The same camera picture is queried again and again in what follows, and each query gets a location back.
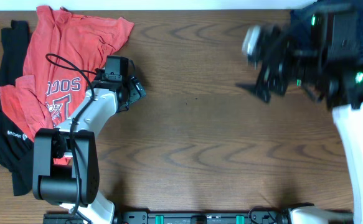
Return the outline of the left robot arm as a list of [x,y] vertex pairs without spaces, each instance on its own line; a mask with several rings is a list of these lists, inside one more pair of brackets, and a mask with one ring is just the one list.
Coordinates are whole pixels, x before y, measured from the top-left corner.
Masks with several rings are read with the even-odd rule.
[[46,213],[44,223],[122,223],[116,205],[99,191],[96,138],[115,114],[146,96],[131,59],[109,55],[87,81],[77,109],[35,136],[32,192],[67,213]]

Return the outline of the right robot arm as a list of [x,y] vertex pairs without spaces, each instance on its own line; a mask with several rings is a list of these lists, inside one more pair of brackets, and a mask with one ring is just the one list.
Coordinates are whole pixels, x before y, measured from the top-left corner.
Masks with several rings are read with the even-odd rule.
[[251,26],[242,53],[258,69],[244,84],[265,103],[294,83],[313,102],[325,101],[340,135],[351,180],[350,212],[311,203],[268,212],[271,223],[363,223],[363,58],[358,34],[360,6],[351,1],[318,1],[286,29]]

